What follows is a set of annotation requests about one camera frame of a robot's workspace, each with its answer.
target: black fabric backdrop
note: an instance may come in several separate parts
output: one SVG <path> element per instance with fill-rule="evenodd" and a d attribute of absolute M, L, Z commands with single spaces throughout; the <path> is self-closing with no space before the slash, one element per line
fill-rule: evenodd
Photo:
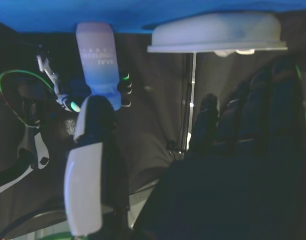
<path fill-rule="evenodd" d="M 305 66 L 303 75 L 306 76 L 306 12 L 281 13 L 278 18 L 282 23 L 282 39 L 288 42 L 288 52 L 257 52 L 247 56 L 233 54 L 227 58 L 213 53 L 197 54 L 195 109 L 199 108 L 206 93 L 217 94 L 221 103 L 224 103 L 238 82 L 282 55 L 295 54 Z M 57 70 L 67 81 L 72 93 L 88 93 L 82 81 L 74 35 L 27 37 L 43 39 L 49 45 L 59 67 Z M 190 72 L 187 54 L 148 54 L 146 47 L 149 44 L 149 35 L 116 36 L 119 65 L 130 72 L 133 80 L 133 94 L 130 97 L 132 107 L 116 113 L 119 123 L 117 141 L 127 161 L 131 191 L 157 178 L 173 160 L 166 150 L 166 144 L 169 140 L 178 142 L 181 136 L 184 114 L 182 99 L 185 99 Z M 10 61 L 11 56 L 17 53 L 7 47 L 4 50 L 5 55 L 10 55 Z M 21 59 L 25 60 L 11 66 L 29 66 L 37 71 L 34 61 L 30 62 L 29 54 L 20 54 Z M 7 63 L 6 60 L 0 61 L 0 69 Z M 43 139 L 49 148 L 50 163 L 43 171 L 33 172 L 0 194 L 0 231 L 26 213 L 62 202 L 66 155 L 72 147 L 71 135 L 65 130 L 66 120 L 75 117 L 68 113 L 59 114 L 42 130 Z M 23 125 L 0 102 L 0 170 L 14 163 L 22 134 Z M 41 229 L 63 219 L 63 215 L 57 215 L 36 220 L 13 235 Z"/>

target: blue tablecloth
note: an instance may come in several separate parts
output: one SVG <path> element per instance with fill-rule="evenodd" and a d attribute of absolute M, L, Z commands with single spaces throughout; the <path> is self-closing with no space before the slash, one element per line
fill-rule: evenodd
<path fill-rule="evenodd" d="M 80 22 L 102 21 L 120 33 L 222 11 L 305 10 L 306 0 L 0 0 L 0 22 L 19 32 L 74 32 Z"/>

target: plastic container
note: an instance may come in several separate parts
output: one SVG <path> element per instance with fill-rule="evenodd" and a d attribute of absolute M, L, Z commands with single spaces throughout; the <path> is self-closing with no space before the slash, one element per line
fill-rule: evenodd
<path fill-rule="evenodd" d="M 114 110 L 120 109 L 119 75 L 111 27 L 99 22 L 80 23 L 76 39 L 85 81 L 92 94 L 106 97 Z"/>
<path fill-rule="evenodd" d="M 151 53 L 215 52 L 249 55 L 262 50 L 287 50 L 281 25 L 268 13 L 225 12 L 162 24 L 152 34 Z"/>

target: white bowl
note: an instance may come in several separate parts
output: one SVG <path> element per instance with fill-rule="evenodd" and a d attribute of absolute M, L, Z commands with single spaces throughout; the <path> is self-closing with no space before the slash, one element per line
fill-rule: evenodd
<path fill-rule="evenodd" d="M 162 24 L 152 34 L 150 53 L 215 52 L 253 54 L 287 50 L 280 41 L 281 25 L 268 13 L 211 13 Z"/>

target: bottle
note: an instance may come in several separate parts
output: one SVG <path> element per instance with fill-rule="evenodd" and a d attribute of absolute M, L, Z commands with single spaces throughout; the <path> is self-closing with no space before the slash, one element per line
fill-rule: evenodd
<path fill-rule="evenodd" d="M 76 39 L 86 84 L 92 95 L 106 97 L 114 110 L 121 107 L 114 34 L 111 27 L 101 22 L 78 24 Z"/>

